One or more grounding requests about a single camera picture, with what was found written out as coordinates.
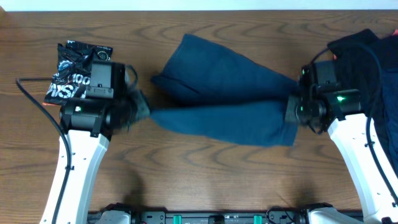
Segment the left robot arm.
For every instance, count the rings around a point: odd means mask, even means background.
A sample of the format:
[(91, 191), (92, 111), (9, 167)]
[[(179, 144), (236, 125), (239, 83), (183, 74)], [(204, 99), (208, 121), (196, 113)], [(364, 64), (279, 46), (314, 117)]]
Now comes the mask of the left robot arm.
[(57, 168), (41, 223), (86, 223), (96, 175), (111, 136), (149, 113), (140, 90), (118, 100), (71, 98), (61, 107)]

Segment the blue denim shorts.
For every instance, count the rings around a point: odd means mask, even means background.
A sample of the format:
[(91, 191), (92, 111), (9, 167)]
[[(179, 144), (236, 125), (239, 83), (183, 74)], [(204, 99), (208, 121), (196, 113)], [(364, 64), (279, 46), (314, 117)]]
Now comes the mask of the blue denim shorts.
[(152, 83), (180, 104), (151, 118), (182, 134), (251, 146), (292, 146), (298, 126), (284, 121), (297, 82), (222, 45), (184, 35)]

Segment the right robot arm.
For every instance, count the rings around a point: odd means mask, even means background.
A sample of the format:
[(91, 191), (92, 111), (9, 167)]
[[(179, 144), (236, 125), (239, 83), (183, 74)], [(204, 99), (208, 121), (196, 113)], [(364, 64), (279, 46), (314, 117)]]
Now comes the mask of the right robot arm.
[(358, 90), (290, 95), (285, 120), (328, 133), (354, 182), (363, 223), (397, 223), (397, 175), (374, 121), (363, 113)]

